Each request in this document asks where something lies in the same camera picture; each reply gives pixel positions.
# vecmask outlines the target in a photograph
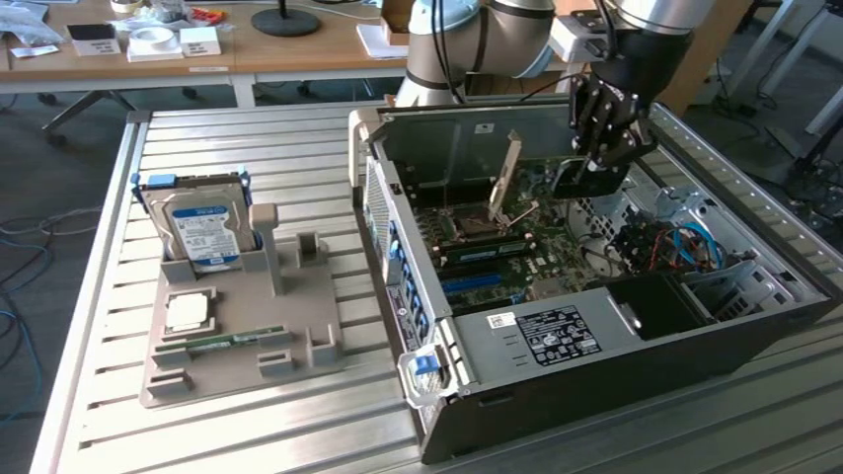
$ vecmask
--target black device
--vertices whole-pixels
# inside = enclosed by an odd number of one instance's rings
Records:
[[[253,15],[255,29],[274,37],[303,37],[317,32],[322,21],[317,15],[287,8],[287,0],[278,0],[278,8]]]

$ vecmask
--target white box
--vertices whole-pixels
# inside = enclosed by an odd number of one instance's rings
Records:
[[[187,57],[222,54],[221,41],[217,38],[217,28],[186,28],[179,32],[182,51]]]
[[[175,39],[173,39],[173,47],[166,49],[153,49],[145,47],[143,44],[130,42],[127,49],[127,59],[130,59],[130,62],[165,61],[167,59],[183,58],[185,54],[182,54],[182,48],[175,43]]]

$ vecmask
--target sticker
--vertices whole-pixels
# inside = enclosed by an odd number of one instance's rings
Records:
[[[601,345],[575,306],[521,316],[517,322],[541,365],[601,352]]]
[[[197,346],[195,348],[187,348],[190,353],[209,353],[219,349],[227,349],[233,346],[233,343],[211,343],[205,346]]]
[[[515,313],[501,313],[486,316],[491,329],[505,328],[515,325]]]
[[[494,257],[495,255],[498,255],[497,250],[490,250],[489,252],[478,252],[477,254],[463,255],[461,257],[461,262],[465,262],[467,260],[485,259],[486,257]]]
[[[527,244],[525,242],[518,242],[515,244],[502,245],[498,251],[502,254],[509,254],[510,252],[519,252],[525,250],[525,247],[527,247]]]
[[[229,72],[229,66],[197,66],[189,69],[190,72]]]
[[[475,134],[481,134],[481,133],[493,133],[495,131],[495,124],[494,123],[479,123],[474,126],[474,133]]]
[[[241,249],[235,232],[226,228],[225,205],[178,209],[173,221],[189,259],[203,266],[226,266],[238,260]]]

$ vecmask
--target blue hard drive label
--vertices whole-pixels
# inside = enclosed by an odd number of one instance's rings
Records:
[[[226,227],[230,219],[225,205],[178,209],[173,221],[187,256],[203,266],[201,272],[218,272],[241,257],[238,237]]]

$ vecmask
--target aluminum slotted table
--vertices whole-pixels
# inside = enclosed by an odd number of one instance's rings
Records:
[[[135,115],[62,357],[34,472],[819,472],[843,465],[843,312],[729,377],[455,461],[423,466],[374,298],[349,185],[349,114],[369,104]],[[834,252],[662,111],[657,123],[811,262]],[[278,204],[277,238],[327,240],[350,367],[193,405],[138,395],[161,240],[132,202],[132,172],[246,165],[255,202]],[[670,163],[651,163],[671,184]]]

